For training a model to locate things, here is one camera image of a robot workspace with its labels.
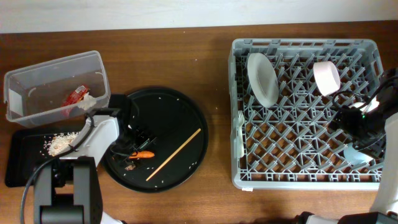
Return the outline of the round black serving tray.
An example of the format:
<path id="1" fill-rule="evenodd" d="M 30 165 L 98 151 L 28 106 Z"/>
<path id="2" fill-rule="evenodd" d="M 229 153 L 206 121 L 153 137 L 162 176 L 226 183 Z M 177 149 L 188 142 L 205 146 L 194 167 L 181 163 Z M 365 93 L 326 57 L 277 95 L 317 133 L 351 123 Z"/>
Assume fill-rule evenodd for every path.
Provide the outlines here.
<path id="1" fill-rule="evenodd" d="M 139 120 L 139 139 L 156 138 L 155 144 L 145 150 L 155 156 L 112 162 L 107 160 L 106 154 L 102 159 L 105 170 L 117 183 L 138 192 L 162 192 L 184 183 L 198 169 L 208 147 L 208 126 L 203 113 L 193 100 L 170 88 L 145 88 L 129 95 L 149 104 L 146 117 Z M 201 132 L 146 182 L 146 178 L 198 128 Z M 133 164 L 134 170 L 125 169 Z"/>

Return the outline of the black rectangular tray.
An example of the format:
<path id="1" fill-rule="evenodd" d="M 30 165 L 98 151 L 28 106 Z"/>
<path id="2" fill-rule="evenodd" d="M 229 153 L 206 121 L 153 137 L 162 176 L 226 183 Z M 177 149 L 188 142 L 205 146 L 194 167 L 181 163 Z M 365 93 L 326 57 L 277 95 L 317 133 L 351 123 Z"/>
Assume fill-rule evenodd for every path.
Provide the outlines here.
<path id="1" fill-rule="evenodd" d="M 76 133 L 82 124 L 47 126 L 16 131 L 11 138 L 4 183 L 7 187 L 23 187 L 34 168 L 50 158 L 46 143 L 56 134 Z"/>

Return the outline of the grey dishwasher rack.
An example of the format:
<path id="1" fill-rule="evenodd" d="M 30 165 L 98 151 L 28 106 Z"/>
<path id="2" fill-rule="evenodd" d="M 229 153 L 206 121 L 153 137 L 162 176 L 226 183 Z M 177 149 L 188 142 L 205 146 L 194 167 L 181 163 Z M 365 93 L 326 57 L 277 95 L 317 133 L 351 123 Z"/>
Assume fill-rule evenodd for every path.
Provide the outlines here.
<path id="1" fill-rule="evenodd" d="M 254 96 L 248 57 L 264 54 L 278 78 L 279 98 L 270 108 Z M 313 64 L 331 61 L 340 89 L 323 96 Z M 331 102 L 339 91 L 371 95 L 383 71 L 379 49 L 370 39 L 236 39 L 228 59 L 231 102 L 231 179 L 241 190 L 377 190 L 382 163 L 352 166 L 343 156 L 351 137 L 328 128 Z M 340 94 L 351 105 L 359 97 Z M 238 157 L 238 111 L 244 113 L 244 156 Z"/>

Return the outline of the wooden chopstick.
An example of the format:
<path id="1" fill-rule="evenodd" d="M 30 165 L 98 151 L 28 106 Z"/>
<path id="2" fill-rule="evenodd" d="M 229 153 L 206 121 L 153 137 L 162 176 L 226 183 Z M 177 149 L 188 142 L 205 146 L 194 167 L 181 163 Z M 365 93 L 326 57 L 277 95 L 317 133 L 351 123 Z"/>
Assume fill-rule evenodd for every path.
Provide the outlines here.
<path id="1" fill-rule="evenodd" d="M 148 178 L 146 178 L 146 182 L 148 182 L 151 178 L 153 178 L 153 176 L 155 176 L 156 173 L 158 173 L 167 163 L 169 163 L 200 132 L 201 128 L 198 128 L 183 144 L 181 144 L 168 158 L 166 158 L 166 160 L 163 161 L 163 163 L 161 163 L 161 165 L 158 166 L 158 168 L 156 168 L 156 170 L 153 171 L 153 173 L 151 173 L 151 175 L 148 176 Z"/>

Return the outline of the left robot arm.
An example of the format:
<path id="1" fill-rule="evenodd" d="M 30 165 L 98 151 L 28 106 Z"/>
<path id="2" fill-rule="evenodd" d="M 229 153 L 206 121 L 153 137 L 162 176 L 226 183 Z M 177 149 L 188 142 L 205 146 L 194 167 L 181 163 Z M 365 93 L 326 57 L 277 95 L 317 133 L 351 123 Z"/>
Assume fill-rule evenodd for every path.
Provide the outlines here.
<path id="1" fill-rule="evenodd" d="M 119 223 L 103 210 L 97 166 L 111 146 L 133 152 L 135 127 L 148 110 L 144 100 L 117 94 L 86 114 L 78 136 L 27 181 L 34 188 L 34 223 Z"/>

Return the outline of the pink-white bowl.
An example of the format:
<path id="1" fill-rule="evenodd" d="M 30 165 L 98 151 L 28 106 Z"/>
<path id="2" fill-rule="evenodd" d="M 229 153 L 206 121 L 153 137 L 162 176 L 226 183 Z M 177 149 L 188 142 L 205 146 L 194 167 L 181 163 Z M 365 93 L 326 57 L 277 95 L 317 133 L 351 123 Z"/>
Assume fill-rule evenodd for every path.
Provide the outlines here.
<path id="1" fill-rule="evenodd" d="M 331 61 L 314 63 L 313 75 L 318 90 L 323 96 L 331 95 L 340 89 L 340 76 L 336 66 Z"/>

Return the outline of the orange carrot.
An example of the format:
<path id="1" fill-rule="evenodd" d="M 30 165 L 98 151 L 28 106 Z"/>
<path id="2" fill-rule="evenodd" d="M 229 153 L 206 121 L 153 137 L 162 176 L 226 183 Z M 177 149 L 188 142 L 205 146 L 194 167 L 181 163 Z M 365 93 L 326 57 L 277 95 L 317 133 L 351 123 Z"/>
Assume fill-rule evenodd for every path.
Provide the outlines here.
<path id="1" fill-rule="evenodd" d="M 150 151 L 133 152 L 129 158 L 130 159 L 148 159 L 154 157 L 155 154 Z"/>

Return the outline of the grey plate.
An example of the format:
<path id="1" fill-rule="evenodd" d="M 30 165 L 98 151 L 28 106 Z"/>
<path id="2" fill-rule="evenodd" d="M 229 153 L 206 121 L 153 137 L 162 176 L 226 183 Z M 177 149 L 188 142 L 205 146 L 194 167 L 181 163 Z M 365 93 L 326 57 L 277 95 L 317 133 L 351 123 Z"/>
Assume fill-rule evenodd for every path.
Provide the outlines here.
<path id="1" fill-rule="evenodd" d="M 277 103 L 279 86 L 270 60 L 261 53 L 253 53 L 247 63 L 249 83 L 258 102 L 265 108 Z"/>

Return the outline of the white tissue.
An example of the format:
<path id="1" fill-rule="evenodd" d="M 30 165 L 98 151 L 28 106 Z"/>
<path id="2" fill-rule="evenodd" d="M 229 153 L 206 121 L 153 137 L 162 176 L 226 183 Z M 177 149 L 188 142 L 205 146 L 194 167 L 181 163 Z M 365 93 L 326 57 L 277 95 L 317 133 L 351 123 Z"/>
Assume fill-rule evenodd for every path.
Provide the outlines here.
<path id="1" fill-rule="evenodd" d="M 78 107 L 85 111 L 89 110 L 96 104 L 96 99 L 92 97 L 89 93 L 86 93 L 83 99 L 79 102 Z"/>

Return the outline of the red snack wrapper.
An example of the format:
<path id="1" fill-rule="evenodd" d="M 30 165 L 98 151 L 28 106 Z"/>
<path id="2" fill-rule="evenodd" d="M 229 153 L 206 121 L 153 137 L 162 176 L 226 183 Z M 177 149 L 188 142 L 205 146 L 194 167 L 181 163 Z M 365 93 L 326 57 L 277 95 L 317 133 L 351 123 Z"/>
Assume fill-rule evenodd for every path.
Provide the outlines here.
<path id="1" fill-rule="evenodd" d="M 62 107 L 67 107 L 62 110 L 62 114 L 65 117 L 69 117 L 71 111 L 74 109 L 75 104 L 79 103 L 84 99 L 84 96 L 89 93 L 90 89 L 87 85 L 80 85 L 77 89 L 73 90 L 62 103 Z"/>

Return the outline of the clear plastic waste bin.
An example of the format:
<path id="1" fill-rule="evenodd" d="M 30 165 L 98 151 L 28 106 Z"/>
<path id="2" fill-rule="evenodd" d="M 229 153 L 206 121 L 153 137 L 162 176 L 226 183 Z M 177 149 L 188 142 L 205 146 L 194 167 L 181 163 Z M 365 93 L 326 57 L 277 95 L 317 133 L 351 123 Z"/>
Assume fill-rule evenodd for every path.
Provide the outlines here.
<path id="1" fill-rule="evenodd" d="M 87 85 L 96 104 L 85 111 L 75 104 L 69 117 L 62 103 L 80 85 Z M 4 76 L 6 119 L 27 128 L 83 115 L 109 104 L 111 90 L 99 52 L 92 50 L 7 72 Z"/>

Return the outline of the brown walnut piece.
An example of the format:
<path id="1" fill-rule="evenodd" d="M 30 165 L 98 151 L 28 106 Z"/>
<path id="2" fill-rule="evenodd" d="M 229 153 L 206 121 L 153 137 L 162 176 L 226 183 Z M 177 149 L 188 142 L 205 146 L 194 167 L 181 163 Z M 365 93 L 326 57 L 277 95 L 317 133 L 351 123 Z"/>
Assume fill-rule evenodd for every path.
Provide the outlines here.
<path id="1" fill-rule="evenodd" d="M 125 167 L 125 169 L 127 171 L 134 170 L 135 168 L 136 168 L 136 166 L 134 164 L 133 165 L 128 165 L 128 166 Z"/>

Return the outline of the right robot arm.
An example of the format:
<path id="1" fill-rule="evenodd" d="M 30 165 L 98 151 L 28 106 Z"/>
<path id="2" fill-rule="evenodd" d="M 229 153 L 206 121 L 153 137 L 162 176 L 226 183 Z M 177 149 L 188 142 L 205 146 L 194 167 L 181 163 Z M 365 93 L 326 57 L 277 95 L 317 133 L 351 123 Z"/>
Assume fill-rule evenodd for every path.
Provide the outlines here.
<path id="1" fill-rule="evenodd" d="M 383 159 L 376 198 L 367 213 L 345 215 L 338 220 L 310 212 L 296 216 L 296 223 L 397 223 L 397 69 L 386 70 L 376 91 L 358 108 L 333 106 L 332 120 L 352 136 L 353 147 L 375 159 Z"/>

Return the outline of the white plastic fork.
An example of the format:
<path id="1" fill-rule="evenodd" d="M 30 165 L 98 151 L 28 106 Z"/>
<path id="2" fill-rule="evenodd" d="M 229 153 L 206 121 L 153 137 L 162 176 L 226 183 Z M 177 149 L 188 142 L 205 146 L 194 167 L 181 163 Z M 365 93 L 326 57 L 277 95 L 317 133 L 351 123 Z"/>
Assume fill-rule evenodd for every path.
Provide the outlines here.
<path id="1" fill-rule="evenodd" d="M 244 125 L 244 113 L 239 110 L 238 111 L 238 127 L 237 127 L 237 138 L 238 138 L 238 157 L 242 158 L 244 156 L 244 143 L 243 143 L 243 132 L 242 128 Z"/>

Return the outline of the light blue cup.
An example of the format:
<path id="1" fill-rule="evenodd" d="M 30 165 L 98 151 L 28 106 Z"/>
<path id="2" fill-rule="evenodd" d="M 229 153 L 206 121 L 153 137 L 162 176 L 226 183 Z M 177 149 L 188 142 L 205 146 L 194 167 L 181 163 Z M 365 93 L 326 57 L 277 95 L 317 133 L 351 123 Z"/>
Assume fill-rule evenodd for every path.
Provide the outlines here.
<path id="1" fill-rule="evenodd" d="M 355 150 L 352 142 L 348 143 L 347 147 L 343 150 L 343 156 L 352 166 L 368 163 L 373 160 L 372 157 Z"/>

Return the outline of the food scraps rice and pasta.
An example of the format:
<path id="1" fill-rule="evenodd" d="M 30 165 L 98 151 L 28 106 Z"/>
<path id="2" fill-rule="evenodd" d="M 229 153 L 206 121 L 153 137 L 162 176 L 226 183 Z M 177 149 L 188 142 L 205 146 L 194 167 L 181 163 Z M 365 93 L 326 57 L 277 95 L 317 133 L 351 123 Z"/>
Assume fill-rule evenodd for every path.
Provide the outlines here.
<path id="1" fill-rule="evenodd" d="M 78 132 L 60 133 L 44 137 L 42 152 L 50 156 L 56 156 L 69 148 L 72 141 L 78 136 Z"/>

